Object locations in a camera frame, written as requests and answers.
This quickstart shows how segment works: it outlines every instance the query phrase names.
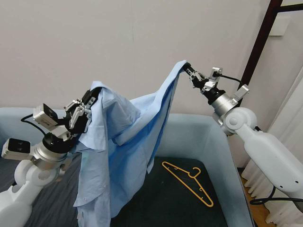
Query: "wooden floor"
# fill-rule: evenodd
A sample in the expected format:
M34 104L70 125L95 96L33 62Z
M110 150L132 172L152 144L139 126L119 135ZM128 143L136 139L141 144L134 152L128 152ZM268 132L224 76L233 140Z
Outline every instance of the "wooden floor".
M246 183L246 180L241 177L243 185ZM249 201L253 198L248 194L249 188L245 188L245 194ZM266 209L264 205L250 205L250 210L252 212L253 218L257 223L258 227L275 227L276 225L273 223L267 224L265 219L269 214L269 211Z

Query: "white wall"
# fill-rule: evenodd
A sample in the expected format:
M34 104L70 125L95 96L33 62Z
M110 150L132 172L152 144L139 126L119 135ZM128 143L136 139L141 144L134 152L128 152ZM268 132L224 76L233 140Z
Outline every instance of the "white wall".
M240 78L269 0L66 0L0 2L0 106L47 103L62 108L101 80L127 98L159 88L187 59L205 74L213 66ZM301 15L286 35L270 38L243 106L268 128L302 63ZM234 82L222 79L228 93ZM185 74L173 113L212 113ZM235 161L247 161L232 139Z

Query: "dark fabric surface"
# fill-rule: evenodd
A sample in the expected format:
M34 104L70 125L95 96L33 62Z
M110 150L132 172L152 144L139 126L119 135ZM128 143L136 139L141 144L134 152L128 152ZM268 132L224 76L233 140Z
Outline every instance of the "dark fabric surface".
M78 175L81 155L73 162L61 182L44 188L33 204L33 212L25 227L77 227L77 209L73 203L77 196ZM205 206L180 181L161 165L168 161L193 174L199 167L197 177L203 188L214 201L214 206ZM19 161L0 158L0 192L8 189L14 181L14 171ZM197 194L198 185L179 170L172 170ZM144 185L133 199L126 204L111 227L226 227L226 222L214 188L203 163L194 159L155 158L154 167L146 175Z
M170 162L192 175L197 173L193 167L199 167L201 174L197 180L203 186L214 206L205 206L188 188L169 173L162 162ZM198 184L186 173L170 168L198 195ZM111 227L226 227L226 221L215 194L213 185L202 162L185 158L157 157L154 167L146 175L143 187L120 213L112 218Z

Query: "hanger hook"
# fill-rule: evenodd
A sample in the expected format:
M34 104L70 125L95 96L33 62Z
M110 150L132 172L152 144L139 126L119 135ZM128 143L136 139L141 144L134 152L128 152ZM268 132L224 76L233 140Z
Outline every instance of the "hanger hook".
M198 167L194 167L193 169L197 169L197 170L198 170L198 173L197 173L196 175L194 175L194 176L192 176L192 175L190 175L190 173L188 173L188 176L189 176L190 178L196 178L196 177L201 173L201 170L200 170Z

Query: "white curtain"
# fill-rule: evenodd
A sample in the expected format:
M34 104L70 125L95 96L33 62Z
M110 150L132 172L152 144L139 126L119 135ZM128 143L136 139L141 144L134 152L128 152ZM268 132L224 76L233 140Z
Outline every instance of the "white curtain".
M275 135L303 163L303 68L282 103L278 114L268 130ZM242 177L248 181L252 197L267 197L273 185L263 175L252 160L249 161ZM274 197L287 197L276 190ZM274 222L278 227L303 227L303 214L289 201L269 201L266 222Z

